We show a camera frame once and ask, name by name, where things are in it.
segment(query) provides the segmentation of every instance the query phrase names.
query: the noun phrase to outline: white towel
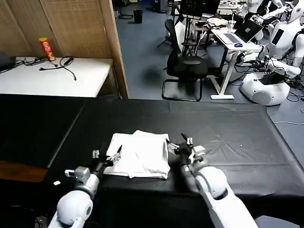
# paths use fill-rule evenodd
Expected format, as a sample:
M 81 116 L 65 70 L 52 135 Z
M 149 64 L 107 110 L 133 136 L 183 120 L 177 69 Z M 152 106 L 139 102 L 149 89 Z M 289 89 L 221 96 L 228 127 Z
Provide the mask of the white towel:
M 105 169 L 105 174 L 133 177 L 152 177 L 167 179 L 168 134 L 153 134 L 136 131 L 133 134 L 115 133 L 112 136 L 106 155 L 117 153 L 122 145 L 121 159 Z

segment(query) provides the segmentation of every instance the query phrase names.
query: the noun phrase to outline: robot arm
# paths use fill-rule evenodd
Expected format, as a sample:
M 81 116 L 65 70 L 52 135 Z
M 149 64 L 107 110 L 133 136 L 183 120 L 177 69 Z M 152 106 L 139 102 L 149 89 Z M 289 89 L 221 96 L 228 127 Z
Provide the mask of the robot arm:
M 174 144 L 174 152 L 182 158 L 189 187 L 194 181 L 207 204 L 215 228 L 258 228 L 244 203 L 233 193 L 224 172 L 208 166 L 204 153 L 195 151 L 192 138 L 182 136 L 186 142 Z
M 299 67 L 304 56 L 304 34 L 299 34 L 295 40 L 294 67 Z
M 266 67 L 267 67 L 267 69 L 276 71 L 278 73 L 286 72 L 286 74 L 289 75 L 289 78 L 294 78 L 301 73 L 301 69 L 299 67 L 290 66 L 287 63 L 278 61 L 275 58 L 268 59 L 266 62 Z
M 215 228 L 258 228 L 244 203 L 228 185 L 222 170 L 204 167 L 194 177 Z
M 66 170 L 67 177 L 75 177 L 77 184 L 73 191 L 63 196 L 58 204 L 48 228 L 82 228 L 93 209 L 93 198 L 97 192 L 99 178 L 106 167 L 113 166 L 121 158 L 121 149 L 112 157 L 99 162 L 91 173 L 89 168 L 79 166 L 76 170 Z
M 274 17 L 274 16 L 277 15 L 277 14 L 284 13 L 284 12 L 286 11 L 286 9 L 287 9 L 286 6 L 282 6 L 282 7 L 278 8 L 278 9 L 276 9 L 276 10 L 274 10 L 274 11 L 268 13 L 268 14 L 265 14 L 265 15 L 262 16 L 262 17 L 261 17 L 261 16 L 258 16 L 258 17 L 256 18 L 256 21 L 257 21 L 259 24 L 262 24 L 262 23 L 264 22 L 264 20 L 267 20 L 267 19 L 269 19 L 269 18 L 271 18 L 271 17 Z

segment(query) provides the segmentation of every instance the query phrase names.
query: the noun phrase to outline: pringles can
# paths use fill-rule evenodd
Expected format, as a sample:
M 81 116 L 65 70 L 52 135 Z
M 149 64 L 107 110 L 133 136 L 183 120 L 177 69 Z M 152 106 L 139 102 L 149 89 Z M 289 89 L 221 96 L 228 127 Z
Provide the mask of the pringles can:
M 48 41 L 48 38 L 42 37 L 42 38 L 39 39 L 39 41 L 40 41 L 40 43 L 42 45 L 42 48 L 43 48 L 44 52 L 47 55 L 47 59 L 49 61 L 56 60 L 56 57 L 55 57 L 55 55 L 53 53 L 53 49 L 52 49 L 52 47 L 51 47 L 51 45 L 50 45 L 50 43 Z

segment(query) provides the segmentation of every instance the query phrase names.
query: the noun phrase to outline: black chair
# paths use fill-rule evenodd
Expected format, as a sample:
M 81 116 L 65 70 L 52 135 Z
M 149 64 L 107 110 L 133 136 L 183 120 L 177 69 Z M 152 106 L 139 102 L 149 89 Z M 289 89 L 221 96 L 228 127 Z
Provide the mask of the black chair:
M 166 100 L 174 101 L 200 101 L 202 97 L 202 87 L 203 79 L 207 76 L 208 67 L 205 64 L 205 61 L 201 57 L 197 56 L 182 56 L 181 50 L 179 48 L 174 22 L 171 19 L 165 21 L 165 27 L 170 32 L 171 36 L 171 45 L 173 51 L 171 52 L 168 61 L 167 61 L 167 74 L 170 76 L 178 77 L 179 79 L 165 79 L 162 84 L 162 93 L 161 96 Z M 182 43 L 184 49 L 187 49 L 191 46 L 196 46 L 194 42 L 191 43 Z M 184 82 L 184 83 L 195 83 L 197 80 L 200 80 L 200 89 L 199 89 L 199 99 L 183 99 L 183 98 L 174 98 L 166 97 L 164 95 L 166 82 Z

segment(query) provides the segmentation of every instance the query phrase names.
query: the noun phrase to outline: white table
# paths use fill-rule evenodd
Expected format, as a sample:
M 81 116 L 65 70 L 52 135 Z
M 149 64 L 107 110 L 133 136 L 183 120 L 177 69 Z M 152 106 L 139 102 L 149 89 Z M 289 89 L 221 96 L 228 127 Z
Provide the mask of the white table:
M 214 75 L 208 75 L 208 78 L 211 79 L 216 91 L 217 95 L 211 95 L 212 100 L 222 100 L 222 99 L 234 99 L 233 95 L 226 95 L 225 90 L 227 87 L 227 84 L 229 82 L 231 73 L 234 69 L 234 65 L 237 61 L 237 57 L 240 51 L 245 51 L 245 50 L 253 50 L 253 51 L 259 51 L 261 47 L 259 45 L 256 45 L 252 43 L 251 41 L 249 43 L 242 43 L 243 47 L 235 47 L 234 44 L 226 44 L 219 36 L 219 34 L 227 32 L 224 30 L 219 30 L 219 29 L 212 29 L 211 32 L 221 41 L 221 43 L 225 46 L 230 51 L 235 51 L 235 53 L 232 55 L 231 60 L 229 62 L 228 68 L 226 69 L 226 72 L 224 73 L 224 80 L 222 82 L 222 85 L 219 86 L 218 82 L 215 79 Z
M 57 58 L 53 63 L 59 65 L 60 59 Z M 117 95 L 112 59 L 75 58 L 67 68 L 74 72 L 76 81 L 63 68 L 39 71 L 41 67 L 54 68 L 51 63 L 44 62 L 35 66 L 21 65 L 0 74 L 0 94 L 96 97 L 109 77 L 112 91 Z

